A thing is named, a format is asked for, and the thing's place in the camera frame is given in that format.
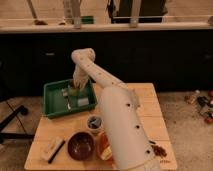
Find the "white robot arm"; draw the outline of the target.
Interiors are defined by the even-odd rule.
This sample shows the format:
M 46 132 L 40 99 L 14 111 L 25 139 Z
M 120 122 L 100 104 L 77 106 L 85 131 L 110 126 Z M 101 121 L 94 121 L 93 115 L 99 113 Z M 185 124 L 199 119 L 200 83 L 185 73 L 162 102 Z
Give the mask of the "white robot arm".
M 119 171 L 161 171 L 160 163 L 137 115 L 139 99 L 133 89 L 95 60 L 92 48 L 71 53 L 74 85 L 83 88 L 91 77 L 101 88 L 98 106 L 112 157 Z

